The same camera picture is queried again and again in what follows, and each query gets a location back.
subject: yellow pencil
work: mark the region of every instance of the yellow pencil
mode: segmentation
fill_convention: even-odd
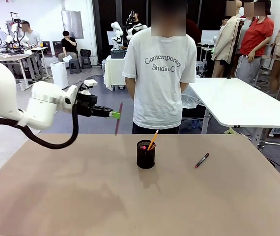
[[[152,141],[151,141],[151,143],[150,143],[150,146],[149,146],[149,148],[148,148],[148,151],[150,151],[150,148],[151,148],[151,146],[152,146],[154,140],[156,139],[156,136],[158,136],[158,132],[159,132],[159,130],[157,130],[157,131],[155,132],[155,135],[154,135],[154,137],[153,137],[153,139],[152,139]]]

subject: beige jacket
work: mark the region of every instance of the beige jacket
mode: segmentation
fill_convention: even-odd
[[[225,60],[230,64],[233,46],[236,40],[240,14],[230,18],[221,32],[218,42],[216,44],[212,60]]]
[[[274,52],[271,57],[274,60],[280,60],[280,31],[278,32],[275,40],[274,40]]]

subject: pen holder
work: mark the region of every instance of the pen holder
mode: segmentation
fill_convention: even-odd
[[[142,169],[150,169],[155,165],[156,146],[153,142],[150,151],[148,151],[150,143],[150,140],[142,140],[137,144],[137,165]]]

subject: white tablecloth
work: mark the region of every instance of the white tablecloth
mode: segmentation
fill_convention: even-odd
[[[104,84],[109,90],[113,85],[126,85],[125,77],[123,77],[122,71],[125,66],[125,59],[112,59],[108,56],[105,64]]]

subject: white t-shirt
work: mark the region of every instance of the white t-shirt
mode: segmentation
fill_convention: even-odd
[[[31,33],[26,32],[26,36],[29,38],[29,45],[39,46],[42,43],[40,34],[34,30]]]
[[[163,38],[144,29],[131,39],[123,76],[136,79],[134,123],[148,129],[178,127],[180,83],[196,77],[196,44],[188,35]]]

